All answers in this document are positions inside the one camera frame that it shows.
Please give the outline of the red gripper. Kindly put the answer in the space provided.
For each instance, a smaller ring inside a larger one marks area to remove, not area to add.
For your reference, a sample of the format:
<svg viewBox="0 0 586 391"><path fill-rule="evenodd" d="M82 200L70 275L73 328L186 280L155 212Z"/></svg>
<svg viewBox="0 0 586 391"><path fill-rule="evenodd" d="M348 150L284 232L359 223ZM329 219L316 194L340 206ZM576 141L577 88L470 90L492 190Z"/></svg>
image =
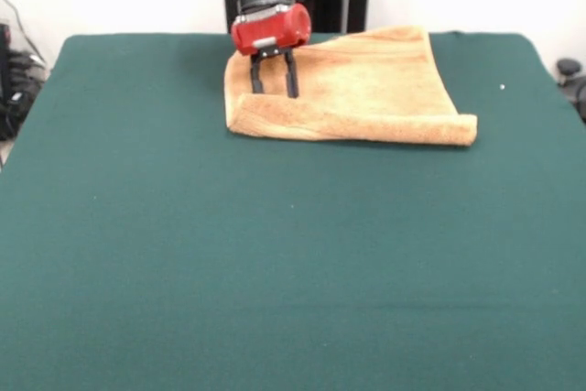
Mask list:
<svg viewBox="0 0 586 391"><path fill-rule="evenodd" d="M244 56L251 56L250 78L255 94L264 93L260 72L266 54L260 51L267 48L287 49L284 59L288 97L298 98L297 64L293 50L288 48L305 45L311 36L311 19L303 4L277 4L240 15L231 26L231 36L236 49Z"/></svg>

